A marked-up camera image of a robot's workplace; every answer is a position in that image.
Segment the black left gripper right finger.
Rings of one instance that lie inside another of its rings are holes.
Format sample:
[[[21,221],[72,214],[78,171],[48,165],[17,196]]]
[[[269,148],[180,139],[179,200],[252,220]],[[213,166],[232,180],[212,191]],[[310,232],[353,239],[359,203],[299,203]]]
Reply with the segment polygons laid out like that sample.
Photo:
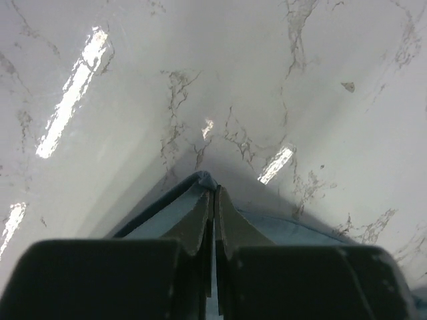
[[[218,311],[224,319],[415,319],[404,276],[385,250],[276,245],[224,187],[213,201]]]

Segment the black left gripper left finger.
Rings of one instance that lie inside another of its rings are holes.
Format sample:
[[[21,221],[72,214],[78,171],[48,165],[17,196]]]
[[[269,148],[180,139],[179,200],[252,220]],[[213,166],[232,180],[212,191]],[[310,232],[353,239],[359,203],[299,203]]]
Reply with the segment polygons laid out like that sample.
[[[205,319],[213,195],[155,239],[40,241],[18,261],[2,319]]]

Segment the grey-blue t shirt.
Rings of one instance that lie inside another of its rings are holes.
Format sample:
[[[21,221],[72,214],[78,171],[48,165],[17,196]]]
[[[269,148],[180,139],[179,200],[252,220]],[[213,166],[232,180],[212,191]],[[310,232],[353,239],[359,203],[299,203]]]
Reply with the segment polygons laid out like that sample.
[[[115,236],[126,239],[151,239],[158,237],[176,225],[191,210],[203,192],[209,191],[213,195],[211,244],[216,248],[214,197],[218,187],[222,186],[217,184],[208,172],[199,171],[194,173],[168,191],[155,203],[151,204],[138,216],[134,217],[119,229],[115,233]],[[327,235],[295,221],[237,210],[259,232],[276,245],[359,245]],[[426,301],[418,294],[411,293],[411,295],[417,308],[417,317],[415,319],[425,319]]]

